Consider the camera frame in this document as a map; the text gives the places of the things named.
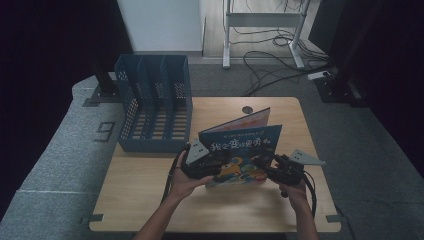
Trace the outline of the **black curtain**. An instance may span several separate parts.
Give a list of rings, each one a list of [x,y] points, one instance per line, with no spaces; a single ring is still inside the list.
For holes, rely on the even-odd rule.
[[[364,0],[367,21],[349,81],[424,177],[424,0]],[[313,23],[309,40],[324,51]]]
[[[117,0],[0,0],[0,220],[91,62],[131,50]]]

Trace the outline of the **blue plastic file rack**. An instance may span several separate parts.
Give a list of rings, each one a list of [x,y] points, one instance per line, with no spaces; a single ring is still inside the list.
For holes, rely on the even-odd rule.
[[[188,141],[192,94],[185,55],[123,54],[115,64],[126,152],[175,153]]]

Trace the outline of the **white metal desk frame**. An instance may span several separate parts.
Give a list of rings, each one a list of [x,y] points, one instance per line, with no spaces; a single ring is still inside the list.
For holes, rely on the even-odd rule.
[[[231,27],[282,27],[294,28],[293,40],[289,42],[289,50],[298,69],[304,68],[300,56],[299,40],[307,17],[311,0],[303,0],[299,12],[289,13],[234,13],[231,10],[232,0],[225,0],[226,8],[223,13],[224,20],[224,47],[222,66],[224,69],[230,67],[230,28]]]

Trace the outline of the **person's right hand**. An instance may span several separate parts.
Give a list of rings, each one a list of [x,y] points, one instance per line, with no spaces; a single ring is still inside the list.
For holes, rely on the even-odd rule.
[[[281,193],[288,196],[289,202],[295,211],[308,207],[306,185],[303,180],[301,180],[299,184],[293,186],[280,184],[279,189]]]

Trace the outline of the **colourful cartoon picture book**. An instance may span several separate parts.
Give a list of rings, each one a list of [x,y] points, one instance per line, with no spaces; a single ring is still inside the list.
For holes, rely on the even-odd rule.
[[[207,187],[259,184],[266,180],[265,172],[252,161],[257,155],[275,155],[282,125],[269,125],[270,113],[271,109],[265,108],[198,133],[200,142],[211,153],[232,153],[231,166],[215,175]]]

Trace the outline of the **black metal stand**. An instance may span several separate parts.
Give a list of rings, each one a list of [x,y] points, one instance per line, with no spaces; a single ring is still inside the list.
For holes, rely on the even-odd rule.
[[[91,62],[91,70],[97,80],[97,86],[92,95],[87,98],[84,107],[98,107],[101,103],[119,103],[120,94],[117,83],[98,60]]]
[[[349,81],[353,76],[353,62],[363,39],[367,21],[364,0],[323,0],[315,21],[322,22],[317,33],[326,40],[324,52],[331,58],[337,72],[316,80],[320,97],[325,103],[358,101],[356,89]]]

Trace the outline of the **white power strip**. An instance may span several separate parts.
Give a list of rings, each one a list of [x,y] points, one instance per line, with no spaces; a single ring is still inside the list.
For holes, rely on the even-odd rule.
[[[324,77],[328,77],[330,76],[331,73],[328,71],[319,71],[319,72],[315,72],[315,73],[311,73],[307,75],[307,79],[312,81],[315,79],[320,79],[320,78],[324,78]]]

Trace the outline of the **person's left hand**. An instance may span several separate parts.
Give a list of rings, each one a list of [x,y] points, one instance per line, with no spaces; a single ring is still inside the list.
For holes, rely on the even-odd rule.
[[[173,200],[182,201],[188,197],[195,188],[209,183],[213,177],[206,176],[202,179],[191,179],[182,170],[181,165],[185,158],[186,150],[183,150],[171,170],[171,187],[168,193],[168,197]]]

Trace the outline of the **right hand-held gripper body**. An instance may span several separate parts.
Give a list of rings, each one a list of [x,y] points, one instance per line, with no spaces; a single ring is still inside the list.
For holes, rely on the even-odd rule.
[[[272,168],[271,179],[289,186],[297,185],[305,176],[305,165],[322,166],[326,162],[304,151],[296,149],[290,156],[276,154],[277,168]]]

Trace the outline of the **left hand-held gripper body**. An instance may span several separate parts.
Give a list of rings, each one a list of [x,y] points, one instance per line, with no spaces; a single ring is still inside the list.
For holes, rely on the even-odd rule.
[[[221,160],[211,153],[199,139],[189,144],[188,153],[181,163],[182,171],[192,179],[200,180],[206,176],[214,176],[220,172]]]

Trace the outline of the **white partition panel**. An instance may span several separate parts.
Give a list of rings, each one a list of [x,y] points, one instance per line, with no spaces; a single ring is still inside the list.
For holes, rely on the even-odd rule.
[[[202,50],[200,0],[117,0],[136,52]]]

